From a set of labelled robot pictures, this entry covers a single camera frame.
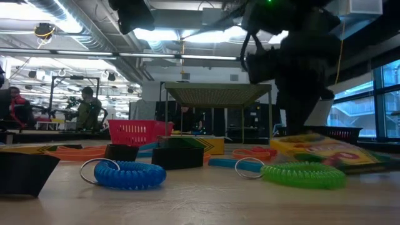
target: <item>wooden table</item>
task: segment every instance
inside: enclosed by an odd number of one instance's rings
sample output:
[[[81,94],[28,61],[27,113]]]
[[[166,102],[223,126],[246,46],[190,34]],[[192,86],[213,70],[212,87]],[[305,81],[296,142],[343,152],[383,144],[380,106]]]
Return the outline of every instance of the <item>wooden table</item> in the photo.
[[[161,188],[117,191],[60,162],[37,199],[0,199],[0,224],[399,224],[400,173],[354,176],[346,189],[297,189],[204,166],[168,171]]]

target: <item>metal ring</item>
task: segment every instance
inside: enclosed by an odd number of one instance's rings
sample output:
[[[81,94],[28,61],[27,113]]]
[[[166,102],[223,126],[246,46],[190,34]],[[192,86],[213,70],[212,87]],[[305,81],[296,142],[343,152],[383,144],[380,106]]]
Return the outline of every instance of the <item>metal ring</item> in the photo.
[[[84,168],[86,165],[88,165],[88,164],[91,163],[91,162],[95,162],[95,161],[109,161],[109,162],[111,162],[111,163],[114,163],[114,165],[116,165],[116,167],[117,167],[118,170],[121,170],[121,168],[119,167],[119,165],[118,165],[115,161],[110,160],[110,159],[106,159],[106,158],[97,158],[97,159],[88,160],[88,161],[86,161],[86,162],[81,166],[81,170],[79,171],[79,173],[80,173],[80,175],[81,175],[81,178],[82,178],[84,181],[88,182],[89,184],[100,185],[97,181],[91,181],[91,180],[89,180],[88,178],[86,178],[85,176],[83,176],[83,173],[82,173],[82,170],[83,170],[83,168]]]
[[[237,175],[239,175],[241,178],[250,179],[250,180],[262,178],[262,176],[263,176],[262,174],[260,174],[260,175],[258,175],[258,176],[248,176],[248,175],[245,175],[245,174],[240,173],[240,172],[238,171],[238,164],[239,164],[242,160],[245,160],[245,159],[253,159],[253,160],[259,161],[263,166],[265,166],[264,162],[262,162],[262,161],[259,160],[259,159],[256,159],[256,158],[253,158],[253,157],[245,157],[245,158],[242,158],[242,159],[238,160],[238,161],[236,162],[236,164],[235,164],[235,171],[237,172]]]

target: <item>red basket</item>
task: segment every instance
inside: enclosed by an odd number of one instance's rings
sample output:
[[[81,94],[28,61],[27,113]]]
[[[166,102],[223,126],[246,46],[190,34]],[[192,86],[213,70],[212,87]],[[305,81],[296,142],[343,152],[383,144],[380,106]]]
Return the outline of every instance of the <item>red basket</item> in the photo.
[[[165,122],[110,119],[108,123],[113,144],[139,147],[156,142],[158,136],[165,136]],[[173,124],[168,124],[168,136],[171,135],[173,127]]]

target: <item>table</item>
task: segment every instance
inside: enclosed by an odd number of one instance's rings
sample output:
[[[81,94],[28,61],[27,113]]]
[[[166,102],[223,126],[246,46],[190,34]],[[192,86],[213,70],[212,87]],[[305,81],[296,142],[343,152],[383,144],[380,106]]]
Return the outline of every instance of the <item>table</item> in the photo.
[[[182,106],[199,108],[242,109],[242,140],[244,142],[244,108],[268,93],[269,139],[273,136],[272,86],[270,84],[198,84],[166,82],[165,133],[168,133],[168,94]]]
[[[398,224],[400,173],[349,178],[346,189],[298,189],[240,178],[232,169],[168,171],[161,188],[92,186],[81,163],[60,162],[38,199],[0,200],[0,224]]]

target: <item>window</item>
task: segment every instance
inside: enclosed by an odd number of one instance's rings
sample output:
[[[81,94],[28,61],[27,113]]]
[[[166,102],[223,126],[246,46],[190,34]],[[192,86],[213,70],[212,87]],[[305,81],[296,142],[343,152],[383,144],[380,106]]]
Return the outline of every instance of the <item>window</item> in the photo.
[[[372,91],[374,89],[374,83],[372,81],[366,82],[362,85],[358,85],[351,89],[345,90],[343,92],[337,93],[335,95],[335,99],[341,99],[349,96],[353,96],[356,94],[365,93],[367,91]]]
[[[390,87],[400,84],[400,60],[382,67],[383,86]]]
[[[328,126],[362,128],[360,137],[376,137],[373,97],[334,104],[327,119]]]
[[[388,138],[400,138],[400,91],[384,95],[385,127]]]

